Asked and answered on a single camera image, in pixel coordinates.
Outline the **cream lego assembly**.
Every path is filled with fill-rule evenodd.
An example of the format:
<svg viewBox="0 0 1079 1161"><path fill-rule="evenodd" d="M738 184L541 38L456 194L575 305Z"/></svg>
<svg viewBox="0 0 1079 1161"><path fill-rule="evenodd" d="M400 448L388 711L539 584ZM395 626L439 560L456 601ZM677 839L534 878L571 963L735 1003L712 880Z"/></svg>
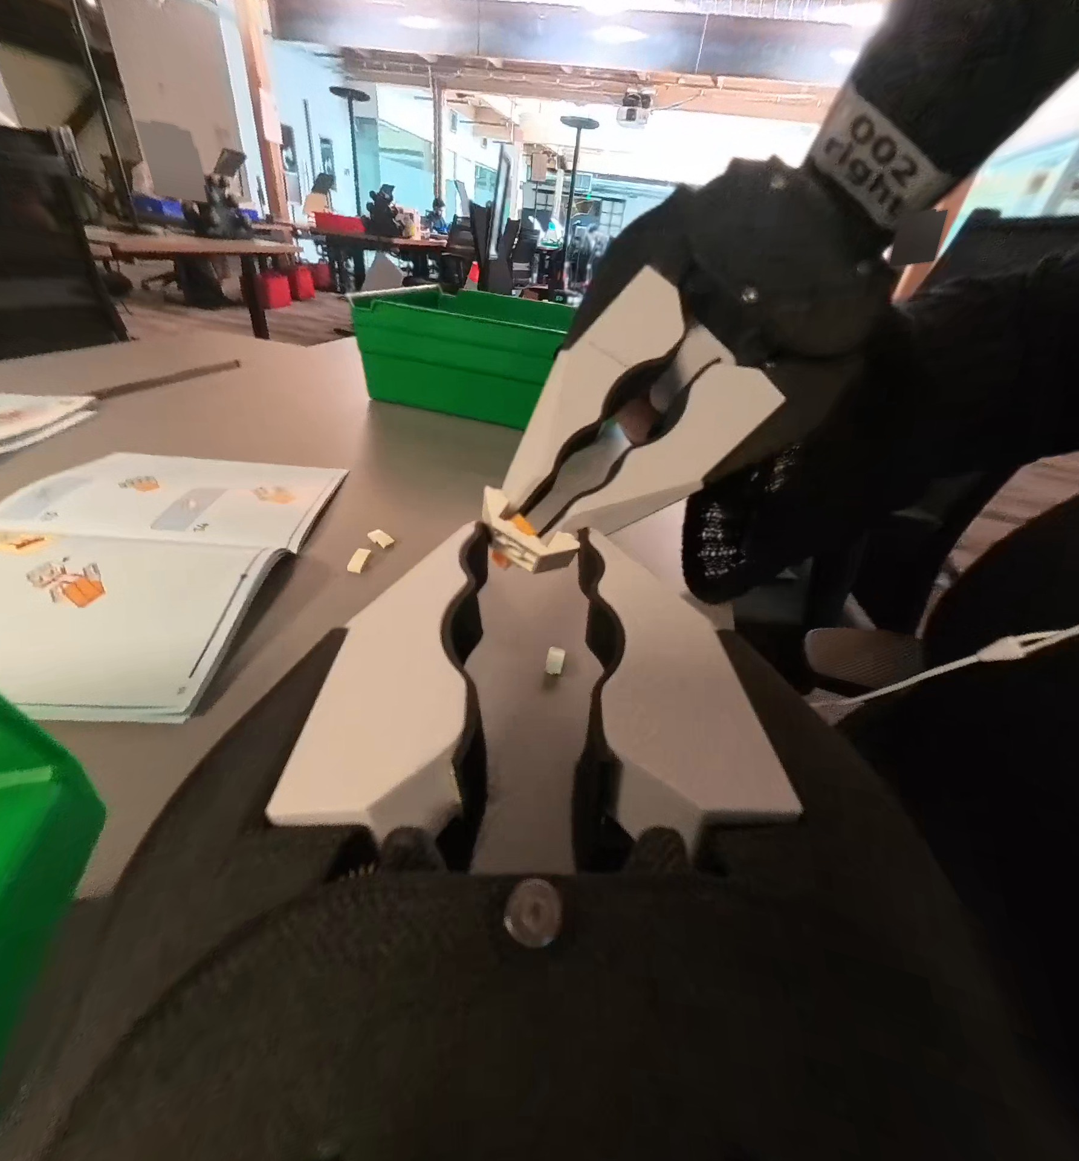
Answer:
<svg viewBox="0 0 1079 1161"><path fill-rule="evenodd" d="M508 496L490 486L484 488L483 523L492 557L502 566L549 573L569 566L580 549L577 535L567 532L544 539L524 514L510 509Z"/></svg>

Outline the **open lego instruction booklet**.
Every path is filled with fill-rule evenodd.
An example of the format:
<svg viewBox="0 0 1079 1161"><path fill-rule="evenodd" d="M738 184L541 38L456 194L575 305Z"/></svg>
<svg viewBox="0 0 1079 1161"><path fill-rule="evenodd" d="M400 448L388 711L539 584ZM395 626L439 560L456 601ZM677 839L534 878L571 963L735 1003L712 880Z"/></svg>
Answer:
<svg viewBox="0 0 1079 1161"><path fill-rule="evenodd" d="M39 721L186 721L347 476L114 452L6 496L0 695Z"/></svg>

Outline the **closed white instruction booklets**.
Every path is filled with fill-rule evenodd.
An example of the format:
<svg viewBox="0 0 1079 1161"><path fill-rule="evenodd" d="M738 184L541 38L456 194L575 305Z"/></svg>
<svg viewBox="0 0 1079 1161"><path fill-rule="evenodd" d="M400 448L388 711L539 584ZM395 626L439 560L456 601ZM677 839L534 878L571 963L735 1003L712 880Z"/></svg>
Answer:
<svg viewBox="0 0 1079 1161"><path fill-rule="evenodd" d="M42 442L96 412L93 396L0 392L0 456Z"/></svg>

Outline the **green divided parts bin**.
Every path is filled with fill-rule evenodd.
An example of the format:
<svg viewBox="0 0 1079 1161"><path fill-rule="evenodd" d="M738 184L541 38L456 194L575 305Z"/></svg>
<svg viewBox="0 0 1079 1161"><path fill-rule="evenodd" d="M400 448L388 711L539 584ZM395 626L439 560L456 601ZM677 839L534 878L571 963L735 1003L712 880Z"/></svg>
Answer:
<svg viewBox="0 0 1079 1161"><path fill-rule="evenodd" d="M106 816L81 763L0 695L0 1066Z"/></svg>

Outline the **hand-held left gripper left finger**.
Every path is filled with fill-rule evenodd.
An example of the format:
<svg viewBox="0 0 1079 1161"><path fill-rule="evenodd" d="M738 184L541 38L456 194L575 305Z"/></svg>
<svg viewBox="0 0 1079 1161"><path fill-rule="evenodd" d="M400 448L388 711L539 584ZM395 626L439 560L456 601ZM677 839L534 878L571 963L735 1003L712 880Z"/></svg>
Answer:
<svg viewBox="0 0 1079 1161"><path fill-rule="evenodd" d="M265 808L273 825L477 834L487 741L465 663L487 579L488 530L464 524L347 622Z"/></svg>

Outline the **white drawstring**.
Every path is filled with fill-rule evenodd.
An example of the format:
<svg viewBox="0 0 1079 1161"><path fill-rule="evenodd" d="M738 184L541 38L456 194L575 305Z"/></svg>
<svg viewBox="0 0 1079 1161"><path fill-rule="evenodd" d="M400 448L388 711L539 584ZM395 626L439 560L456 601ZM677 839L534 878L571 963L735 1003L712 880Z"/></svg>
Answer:
<svg viewBox="0 0 1079 1161"><path fill-rule="evenodd" d="M853 708L867 702L873 702L894 692L903 692L923 682L932 681L942 675L950 675L980 663L1026 660L1042 650L1060 646L1076 639L1079 639L1079 624L1066 629L1042 630L1005 636L998 639L988 646L983 646L983 649L973 655L968 655L959 660L928 668L924 672L908 676L901 681L882 686L877 690L850 697L838 696L836 699L831 701L815 699L812 706L816 708L822 708L833 704Z"/></svg>

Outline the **person's right forearm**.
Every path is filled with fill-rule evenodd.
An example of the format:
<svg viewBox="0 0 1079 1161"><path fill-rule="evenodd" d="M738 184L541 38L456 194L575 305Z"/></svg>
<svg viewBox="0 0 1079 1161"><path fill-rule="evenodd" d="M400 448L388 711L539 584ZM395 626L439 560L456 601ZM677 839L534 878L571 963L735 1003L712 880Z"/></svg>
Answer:
<svg viewBox="0 0 1079 1161"><path fill-rule="evenodd" d="M938 479L1079 451L1079 246L945 284L898 322L809 445L797 558L857 539Z"/></svg>

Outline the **green plastic bin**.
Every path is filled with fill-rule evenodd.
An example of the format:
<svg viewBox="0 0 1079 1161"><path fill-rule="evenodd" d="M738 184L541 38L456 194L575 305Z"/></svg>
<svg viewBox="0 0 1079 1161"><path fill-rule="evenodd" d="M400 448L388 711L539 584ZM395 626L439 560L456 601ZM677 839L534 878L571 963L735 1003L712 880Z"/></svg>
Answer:
<svg viewBox="0 0 1079 1161"><path fill-rule="evenodd" d="M437 284L350 297L371 399L528 427L575 308Z"/></svg>

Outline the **wooden office table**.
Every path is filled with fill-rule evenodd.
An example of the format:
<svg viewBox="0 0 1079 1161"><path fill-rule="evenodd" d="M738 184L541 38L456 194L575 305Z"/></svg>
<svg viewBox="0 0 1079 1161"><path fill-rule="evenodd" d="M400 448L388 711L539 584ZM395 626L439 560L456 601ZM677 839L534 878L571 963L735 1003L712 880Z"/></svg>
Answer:
<svg viewBox="0 0 1079 1161"><path fill-rule="evenodd" d="M182 257L238 258L242 268L243 303L257 339L270 340L269 318L257 274L279 267L284 258L300 253L294 241L265 238L213 238L185 233L147 235L89 225L85 235L93 252L117 262L147 262Z"/></svg>

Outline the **black floor lamp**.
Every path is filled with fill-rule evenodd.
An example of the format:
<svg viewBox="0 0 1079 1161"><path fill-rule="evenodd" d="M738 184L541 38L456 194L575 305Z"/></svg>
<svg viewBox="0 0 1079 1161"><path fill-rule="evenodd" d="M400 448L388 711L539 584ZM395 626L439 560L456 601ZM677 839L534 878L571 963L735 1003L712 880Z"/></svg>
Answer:
<svg viewBox="0 0 1079 1161"><path fill-rule="evenodd" d="M355 202L356 202L356 215L361 218L364 213L364 199L362 199L362 187L361 187L361 172L360 172L360 153L359 153L359 133L357 133L357 121L356 121L356 105L360 103L369 103L371 97L367 92L359 89L356 85L351 84L335 84L330 89L331 94L346 100L347 114L351 129L351 146L352 146L352 177L355 187ZM367 264L366 264L366 250L361 243L355 243L352 246L352 277L354 277L354 289L361 291L366 279Z"/></svg>
<svg viewBox="0 0 1079 1161"><path fill-rule="evenodd" d="M554 288L557 291L557 294L561 298L567 296L567 253L571 245L572 232L574 232L574 213L575 213L575 202L576 202L576 181L579 171L579 161L581 153L581 138L585 131L594 131L600 126L598 120L592 117L584 115L580 113L575 114L564 114L561 117L561 124L575 130L575 151L572 160L571 176L567 181L567 202L564 222L564 236L561 243L561 256L557 262L556 281L554 282Z"/></svg>

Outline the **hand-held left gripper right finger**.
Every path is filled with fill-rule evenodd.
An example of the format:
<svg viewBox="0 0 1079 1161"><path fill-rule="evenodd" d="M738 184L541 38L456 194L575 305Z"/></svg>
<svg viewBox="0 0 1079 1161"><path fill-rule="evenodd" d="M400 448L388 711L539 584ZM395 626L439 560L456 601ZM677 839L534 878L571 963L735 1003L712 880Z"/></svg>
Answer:
<svg viewBox="0 0 1079 1161"><path fill-rule="evenodd" d="M577 762L577 839L790 823L804 805L713 622L597 530L580 535L601 666Z"/></svg>

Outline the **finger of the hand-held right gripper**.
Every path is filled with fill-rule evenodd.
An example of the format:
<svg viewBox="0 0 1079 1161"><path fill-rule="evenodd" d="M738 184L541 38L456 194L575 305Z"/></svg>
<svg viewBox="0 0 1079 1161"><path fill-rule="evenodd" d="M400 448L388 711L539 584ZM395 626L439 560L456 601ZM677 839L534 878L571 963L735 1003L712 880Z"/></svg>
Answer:
<svg viewBox="0 0 1079 1161"><path fill-rule="evenodd" d="M652 431L577 483L571 458L646 391ZM503 520L640 520L697 491L697 344L678 287L643 266L556 355L502 486Z"/></svg>
<svg viewBox="0 0 1079 1161"><path fill-rule="evenodd" d="M556 356L530 420L530 516L543 537L591 528L610 534L699 491L715 468L776 412L784 397L760 370L710 343L690 356L666 431L602 470L567 468L577 440L595 442L611 406L641 371L658 379L686 341L683 327L590 327ZM548 503L549 514L534 514Z"/></svg>

